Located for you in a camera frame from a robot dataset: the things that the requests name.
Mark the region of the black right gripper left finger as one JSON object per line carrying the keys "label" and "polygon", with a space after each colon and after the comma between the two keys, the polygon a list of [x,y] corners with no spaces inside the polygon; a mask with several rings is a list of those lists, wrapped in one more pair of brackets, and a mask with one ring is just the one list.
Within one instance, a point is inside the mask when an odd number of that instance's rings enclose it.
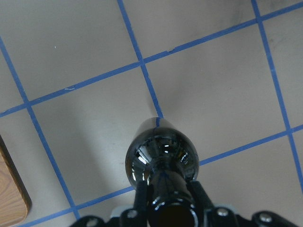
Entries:
{"label": "black right gripper left finger", "polygon": [[139,181],[136,186],[134,210],[139,214],[145,213],[148,206],[148,184],[146,181]]}

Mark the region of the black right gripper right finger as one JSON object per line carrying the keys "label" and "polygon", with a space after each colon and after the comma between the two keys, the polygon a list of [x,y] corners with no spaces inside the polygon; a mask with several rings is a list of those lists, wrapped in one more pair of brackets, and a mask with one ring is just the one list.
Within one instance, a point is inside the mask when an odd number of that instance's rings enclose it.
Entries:
{"label": "black right gripper right finger", "polygon": [[214,208],[214,204],[199,181],[189,181],[188,189],[192,194],[196,209],[199,213],[204,213],[205,211],[209,211]]}

